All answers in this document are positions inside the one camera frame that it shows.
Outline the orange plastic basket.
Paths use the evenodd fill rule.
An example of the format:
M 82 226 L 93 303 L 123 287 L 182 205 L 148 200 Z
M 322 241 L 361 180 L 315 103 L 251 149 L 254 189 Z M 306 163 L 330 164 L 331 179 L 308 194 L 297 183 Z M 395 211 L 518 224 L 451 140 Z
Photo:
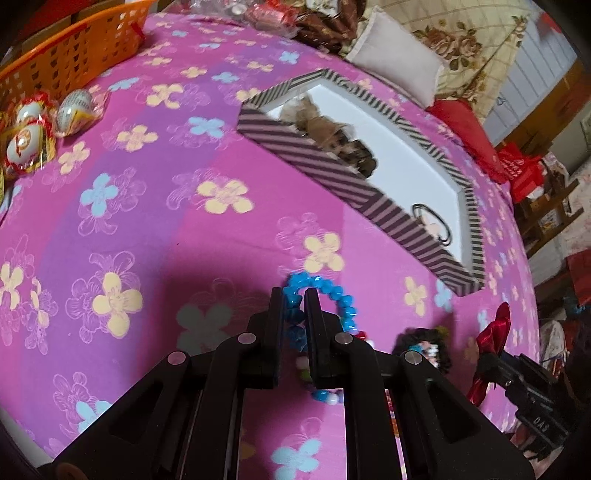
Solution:
M 60 101 L 134 56 L 152 3 L 123 3 L 87 16 L 1 70 L 1 108 L 41 90 Z

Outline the wrapped egg red foil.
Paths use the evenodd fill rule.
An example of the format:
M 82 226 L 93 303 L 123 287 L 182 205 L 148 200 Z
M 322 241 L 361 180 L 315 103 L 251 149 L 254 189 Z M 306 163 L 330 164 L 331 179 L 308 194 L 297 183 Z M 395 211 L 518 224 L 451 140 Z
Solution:
M 31 174 L 43 168 L 56 155 L 51 128 L 41 120 L 16 130 L 5 150 L 4 173 L 9 178 Z

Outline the red shopping bag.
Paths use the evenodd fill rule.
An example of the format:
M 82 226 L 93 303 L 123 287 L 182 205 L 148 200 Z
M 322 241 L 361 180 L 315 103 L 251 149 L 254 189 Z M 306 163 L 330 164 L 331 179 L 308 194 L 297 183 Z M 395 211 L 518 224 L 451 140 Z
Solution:
M 509 178 L 510 194 L 514 204 L 522 202 L 536 188 L 544 184 L 541 155 L 528 155 L 513 143 L 497 150 L 506 176 Z

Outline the wrapped egg upper red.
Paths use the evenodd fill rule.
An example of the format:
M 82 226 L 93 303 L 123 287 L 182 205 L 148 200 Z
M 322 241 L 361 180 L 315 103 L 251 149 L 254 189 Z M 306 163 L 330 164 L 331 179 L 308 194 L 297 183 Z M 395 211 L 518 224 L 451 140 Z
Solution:
M 41 121 L 53 121 L 54 104 L 48 93 L 38 91 L 20 101 L 15 109 L 15 126 Z

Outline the leopard print bow scrunchie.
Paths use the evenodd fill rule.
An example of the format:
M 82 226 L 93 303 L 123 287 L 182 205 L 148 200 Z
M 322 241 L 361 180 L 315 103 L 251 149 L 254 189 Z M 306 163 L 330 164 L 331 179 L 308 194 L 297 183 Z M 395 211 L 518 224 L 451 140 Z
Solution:
M 294 126 L 322 151 L 338 156 L 365 178 L 370 178 L 377 169 L 373 152 L 356 138 L 353 126 L 323 115 L 308 94 L 287 101 L 280 110 L 280 121 Z

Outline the red cushion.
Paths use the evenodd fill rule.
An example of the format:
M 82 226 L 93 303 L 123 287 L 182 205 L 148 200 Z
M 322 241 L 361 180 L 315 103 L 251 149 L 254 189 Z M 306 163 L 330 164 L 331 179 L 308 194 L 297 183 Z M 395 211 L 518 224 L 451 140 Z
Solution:
M 466 152 L 497 184 L 509 178 L 480 121 L 465 100 L 436 100 L 427 111 L 445 123 L 462 141 Z

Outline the black scrunchie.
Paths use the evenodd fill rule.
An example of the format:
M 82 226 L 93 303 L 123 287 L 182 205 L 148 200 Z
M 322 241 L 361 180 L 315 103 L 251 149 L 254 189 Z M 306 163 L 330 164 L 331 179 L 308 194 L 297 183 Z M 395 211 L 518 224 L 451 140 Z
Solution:
M 392 354 L 400 357 L 406 351 L 422 354 L 440 373 L 447 375 L 452 367 L 448 351 L 449 332 L 445 327 L 409 328 L 397 338 Z

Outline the wrapped egg silver foil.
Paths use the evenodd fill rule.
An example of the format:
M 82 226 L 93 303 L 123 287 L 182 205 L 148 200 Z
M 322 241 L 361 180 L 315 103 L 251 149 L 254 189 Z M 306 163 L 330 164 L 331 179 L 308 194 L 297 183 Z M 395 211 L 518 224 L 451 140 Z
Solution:
M 58 138 L 76 135 L 102 119 L 109 92 L 92 94 L 87 89 L 69 93 L 59 105 L 55 117 L 55 135 Z

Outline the clear plastic bag of sweets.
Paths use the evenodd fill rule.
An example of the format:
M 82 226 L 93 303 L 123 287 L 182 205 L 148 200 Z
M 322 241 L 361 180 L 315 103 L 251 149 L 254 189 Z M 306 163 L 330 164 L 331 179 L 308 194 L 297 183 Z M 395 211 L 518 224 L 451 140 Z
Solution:
M 308 4 L 300 1 L 179 1 L 183 12 L 228 20 L 238 26 L 294 38 L 297 20 L 308 10 Z

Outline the striped hexagonal tray box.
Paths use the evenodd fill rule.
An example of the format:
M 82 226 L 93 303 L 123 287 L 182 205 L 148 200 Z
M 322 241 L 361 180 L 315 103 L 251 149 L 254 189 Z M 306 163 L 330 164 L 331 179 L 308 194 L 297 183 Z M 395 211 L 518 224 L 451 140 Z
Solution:
M 317 70 L 243 102 L 236 129 L 358 211 L 457 295 L 483 287 L 470 180 L 369 91 Z

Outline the floral beige quilt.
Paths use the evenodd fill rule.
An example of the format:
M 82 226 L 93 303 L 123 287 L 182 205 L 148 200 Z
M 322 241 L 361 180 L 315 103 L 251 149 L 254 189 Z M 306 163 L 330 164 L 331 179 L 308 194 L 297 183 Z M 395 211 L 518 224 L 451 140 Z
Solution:
M 494 107 L 531 14 L 521 0 L 370 1 L 444 62 L 436 97 L 464 100 L 480 122 Z

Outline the white pillow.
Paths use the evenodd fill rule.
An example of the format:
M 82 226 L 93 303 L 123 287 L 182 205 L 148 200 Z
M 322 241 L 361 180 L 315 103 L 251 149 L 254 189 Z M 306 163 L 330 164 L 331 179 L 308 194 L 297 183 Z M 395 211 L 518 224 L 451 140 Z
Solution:
M 423 109 L 435 103 L 445 70 L 440 56 L 380 7 L 370 13 L 369 23 L 345 59 L 393 85 Z

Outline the pink floral bedspread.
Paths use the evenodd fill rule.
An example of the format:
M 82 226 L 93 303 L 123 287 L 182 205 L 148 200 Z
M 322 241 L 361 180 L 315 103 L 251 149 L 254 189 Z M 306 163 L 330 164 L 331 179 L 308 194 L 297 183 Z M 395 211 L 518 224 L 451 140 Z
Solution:
M 511 308 L 511 353 L 537 357 L 531 273 L 506 187 L 442 121 L 393 85 L 293 40 L 156 14 L 147 45 L 90 84 L 101 120 L 19 179 L 1 206 L 1 404 L 61 453 L 162 356 L 242 332 L 291 274 L 353 303 L 382 350 L 410 327 L 448 329 L 452 379 L 471 383 L 476 339 Z M 383 100 L 471 182 L 485 282 L 467 297 L 322 186 L 235 129 L 240 106 L 329 68 Z

